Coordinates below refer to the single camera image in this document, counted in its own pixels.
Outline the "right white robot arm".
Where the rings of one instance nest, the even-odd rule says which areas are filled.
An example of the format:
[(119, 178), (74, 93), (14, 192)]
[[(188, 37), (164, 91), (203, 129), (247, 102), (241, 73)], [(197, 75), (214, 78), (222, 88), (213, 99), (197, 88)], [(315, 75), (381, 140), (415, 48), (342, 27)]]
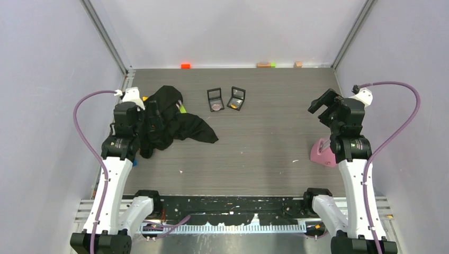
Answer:
[(372, 99), (365, 88), (347, 98), (328, 89), (308, 108), (313, 114), (326, 106), (318, 119), (330, 129), (330, 149), (346, 194), (346, 215), (328, 189), (308, 188), (303, 195), (304, 214), (319, 216), (332, 236), (331, 253), (398, 253), (397, 244), (387, 239), (379, 217), (372, 185), (372, 149), (361, 134), (365, 108)]

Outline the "black printed t-shirt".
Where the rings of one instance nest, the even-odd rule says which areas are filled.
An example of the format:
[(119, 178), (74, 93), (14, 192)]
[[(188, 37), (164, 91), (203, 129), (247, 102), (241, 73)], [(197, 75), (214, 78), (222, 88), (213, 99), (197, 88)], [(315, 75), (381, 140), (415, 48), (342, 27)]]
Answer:
[[(148, 110), (149, 101), (157, 101), (164, 129), (161, 132), (149, 132)], [(206, 121), (191, 113), (180, 113), (183, 96), (173, 86), (162, 86), (144, 102), (145, 111), (140, 136), (140, 155), (149, 159), (154, 150), (165, 150), (174, 140), (193, 139), (199, 142), (214, 144), (219, 140), (215, 131)]]

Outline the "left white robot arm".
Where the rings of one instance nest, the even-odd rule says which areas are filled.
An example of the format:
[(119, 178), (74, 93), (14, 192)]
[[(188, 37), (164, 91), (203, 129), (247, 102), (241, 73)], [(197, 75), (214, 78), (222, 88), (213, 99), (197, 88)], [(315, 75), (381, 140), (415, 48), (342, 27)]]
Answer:
[(135, 102), (122, 102), (114, 108), (111, 133), (99, 156), (101, 180), (91, 212), (80, 233), (73, 233), (70, 246), (76, 253), (130, 253), (132, 238), (146, 217), (158, 218), (162, 204), (157, 191), (145, 190), (120, 211), (125, 183), (140, 147), (138, 130), (143, 109)]

